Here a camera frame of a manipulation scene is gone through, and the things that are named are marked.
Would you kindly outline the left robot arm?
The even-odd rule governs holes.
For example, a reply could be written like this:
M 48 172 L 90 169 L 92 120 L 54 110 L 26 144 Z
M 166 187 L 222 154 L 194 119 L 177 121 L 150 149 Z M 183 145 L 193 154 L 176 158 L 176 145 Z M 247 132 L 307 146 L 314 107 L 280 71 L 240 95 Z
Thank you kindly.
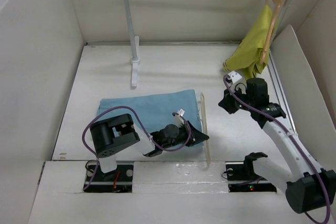
M 209 140 L 209 136 L 195 128 L 190 121 L 174 114 L 179 125 L 168 124 L 159 131 L 146 135 L 134 126 L 130 114 L 122 114 L 95 122 L 90 126 L 95 156 L 99 165 L 97 172 L 102 180 L 111 181 L 118 174 L 115 155 L 135 146 L 144 157 L 156 157 L 162 152 L 175 152 L 182 147 L 192 147 Z

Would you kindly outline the wooden hanger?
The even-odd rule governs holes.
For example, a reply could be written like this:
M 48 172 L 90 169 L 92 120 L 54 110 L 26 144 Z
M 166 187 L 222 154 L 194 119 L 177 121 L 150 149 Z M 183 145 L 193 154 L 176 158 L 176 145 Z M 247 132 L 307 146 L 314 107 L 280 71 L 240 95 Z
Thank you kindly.
M 265 62 L 266 53 L 270 47 L 270 39 L 273 33 L 273 29 L 274 29 L 276 20 L 280 14 L 281 7 L 282 7 L 282 0 L 271 0 L 271 1 L 273 2 L 275 8 L 272 12 L 272 17 L 271 17 L 270 25 L 268 28 L 268 33 L 266 36 L 265 44 L 264 44 L 263 50 L 260 53 L 259 63 L 261 65 Z

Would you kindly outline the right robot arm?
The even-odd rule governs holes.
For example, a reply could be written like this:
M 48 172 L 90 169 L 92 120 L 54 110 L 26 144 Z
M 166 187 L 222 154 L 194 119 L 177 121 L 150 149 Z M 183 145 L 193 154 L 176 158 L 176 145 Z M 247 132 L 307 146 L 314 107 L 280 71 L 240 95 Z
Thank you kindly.
M 272 183 L 285 194 L 289 206 L 298 214 L 322 207 L 330 211 L 335 197 L 335 171 L 325 170 L 307 151 L 290 128 L 281 106 L 270 102 L 264 79 L 248 79 L 244 91 L 238 87 L 241 79 L 236 72 L 224 75 L 226 89 L 218 105 L 229 114 L 239 110 L 249 112 L 289 167 L 284 169 L 263 152 L 250 153 L 244 159 L 244 175 L 250 179 L 262 177 Z

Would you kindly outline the yellow-green garment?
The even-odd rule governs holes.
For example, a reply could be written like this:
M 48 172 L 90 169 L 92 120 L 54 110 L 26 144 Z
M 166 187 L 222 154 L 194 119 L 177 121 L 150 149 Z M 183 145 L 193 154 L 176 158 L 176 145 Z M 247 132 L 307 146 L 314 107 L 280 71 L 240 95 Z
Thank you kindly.
M 269 51 L 266 51 L 264 62 L 260 63 L 261 52 L 264 49 L 271 18 L 272 10 L 268 5 L 265 5 L 235 52 L 224 61 L 224 71 L 241 70 L 245 79 L 255 78 L 257 75 L 262 74 L 269 60 Z

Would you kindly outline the white plastic hanger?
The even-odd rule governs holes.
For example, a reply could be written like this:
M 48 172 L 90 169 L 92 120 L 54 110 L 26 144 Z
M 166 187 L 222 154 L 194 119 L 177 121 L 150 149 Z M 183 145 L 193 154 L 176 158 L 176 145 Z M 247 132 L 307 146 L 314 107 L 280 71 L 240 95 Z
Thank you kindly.
M 206 104 L 205 104 L 205 95 L 204 93 L 200 93 L 199 100 L 197 102 L 198 104 L 198 114 L 199 114 L 199 120 L 202 125 L 202 132 L 206 135 L 209 135 L 208 133 L 208 126 L 207 126 L 207 116 L 206 116 Z M 205 153 L 205 169 L 210 168 L 211 166 L 211 151 L 209 146 L 209 140 L 205 140 L 203 142 L 203 149 Z

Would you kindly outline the light blue trousers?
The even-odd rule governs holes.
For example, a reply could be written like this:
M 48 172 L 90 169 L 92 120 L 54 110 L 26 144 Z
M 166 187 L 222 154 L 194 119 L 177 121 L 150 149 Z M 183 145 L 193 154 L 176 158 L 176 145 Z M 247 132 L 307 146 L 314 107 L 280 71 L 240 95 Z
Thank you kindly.
M 132 98 L 102 99 L 97 116 L 89 124 L 89 128 L 95 122 L 122 114 L 130 114 L 134 126 L 149 135 L 163 129 L 168 124 L 175 124 L 172 113 L 179 109 L 185 111 L 183 119 L 190 121 L 195 128 L 202 132 L 194 90 Z

